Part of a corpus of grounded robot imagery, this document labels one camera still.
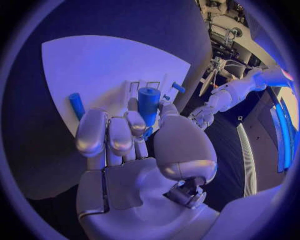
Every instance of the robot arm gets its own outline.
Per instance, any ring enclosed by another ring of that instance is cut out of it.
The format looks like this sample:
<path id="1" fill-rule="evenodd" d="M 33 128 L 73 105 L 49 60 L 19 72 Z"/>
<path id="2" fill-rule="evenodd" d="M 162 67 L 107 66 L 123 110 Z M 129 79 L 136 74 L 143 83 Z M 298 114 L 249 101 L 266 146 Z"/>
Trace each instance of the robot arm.
<path id="1" fill-rule="evenodd" d="M 267 86 L 290 87 L 291 79 L 287 77 L 279 66 L 272 66 L 266 70 L 255 68 L 246 77 L 225 83 L 214 89 L 204 106 L 197 107 L 189 115 L 202 130 L 214 121 L 214 114 L 225 112 L 245 100 L 251 91 L 262 91 Z"/>

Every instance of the blue cylinder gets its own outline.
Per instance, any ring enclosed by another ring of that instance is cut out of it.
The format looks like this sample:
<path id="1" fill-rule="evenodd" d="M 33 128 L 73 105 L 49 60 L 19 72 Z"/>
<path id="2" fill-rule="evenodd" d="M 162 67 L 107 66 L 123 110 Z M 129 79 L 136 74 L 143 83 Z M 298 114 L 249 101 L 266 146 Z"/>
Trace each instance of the blue cylinder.
<path id="1" fill-rule="evenodd" d="M 177 89 L 180 93 L 184 94 L 186 92 L 186 89 L 183 86 L 180 86 L 178 83 L 173 82 L 172 88 Z"/>
<path id="2" fill-rule="evenodd" d="M 75 112 L 78 120 L 80 120 L 83 115 L 86 113 L 83 102 L 81 101 L 80 95 L 78 92 L 72 93 L 69 96 L 69 101 L 72 105 L 73 111 Z"/>
<path id="3" fill-rule="evenodd" d="M 138 112 L 147 127 L 155 123 L 160 104 L 161 92 L 152 87 L 142 87 L 138 90 Z"/>

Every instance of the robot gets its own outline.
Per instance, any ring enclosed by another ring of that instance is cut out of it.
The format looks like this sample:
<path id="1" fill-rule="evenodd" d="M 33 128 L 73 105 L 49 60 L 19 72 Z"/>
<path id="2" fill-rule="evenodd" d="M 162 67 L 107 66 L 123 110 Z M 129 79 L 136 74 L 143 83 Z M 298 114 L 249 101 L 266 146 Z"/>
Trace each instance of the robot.
<path id="1" fill-rule="evenodd" d="M 76 199 L 80 224 L 90 239 L 200 239 L 219 212 L 203 203 L 201 186 L 217 172 L 217 156 L 204 132 L 214 114 L 267 86 L 292 87 L 286 72 L 255 68 L 243 78 L 214 89 L 208 102 L 189 117 L 175 105 L 159 103 L 155 158 L 148 157 L 146 124 L 134 99 L 123 117 L 108 118 L 101 108 L 80 120 L 75 143 L 87 157 Z"/>

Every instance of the white board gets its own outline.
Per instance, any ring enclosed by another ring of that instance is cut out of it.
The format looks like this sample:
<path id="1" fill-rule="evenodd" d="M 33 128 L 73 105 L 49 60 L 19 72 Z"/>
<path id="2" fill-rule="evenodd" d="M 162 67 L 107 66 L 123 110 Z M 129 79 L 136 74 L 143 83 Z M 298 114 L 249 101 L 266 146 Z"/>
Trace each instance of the white board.
<path id="1" fill-rule="evenodd" d="M 166 94 L 173 102 L 178 91 L 172 83 L 181 85 L 190 68 L 189 63 L 158 48 L 97 35 L 44 42 L 42 64 L 55 106 L 73 136 L 79 121 L 69 103 L 70 94 L 80 94 L 86 111 L 101 107 L 110 116 L 120 116 L 126 111 L 130 82 L 140 82 L 139 87 L 160 82 L 161 98 Z"/>

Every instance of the blue light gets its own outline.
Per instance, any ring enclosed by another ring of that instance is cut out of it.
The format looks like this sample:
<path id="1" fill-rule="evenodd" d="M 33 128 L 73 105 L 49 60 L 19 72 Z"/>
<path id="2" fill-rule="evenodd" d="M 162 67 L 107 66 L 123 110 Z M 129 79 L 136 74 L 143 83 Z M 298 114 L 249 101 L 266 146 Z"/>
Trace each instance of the blue light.
<path id="1" fill-rule="evenodd" d="M 290 141 L 290 133 L 288 129 L 287 120 L 284 115 L 284 111 L 279 103 L 275 105 L 277 116 L 279 118 L 280 127 L 283 136 L 283 144 L 284 144 L 284 168 L 287 169 L 291 165 L 291 141 Z"/>

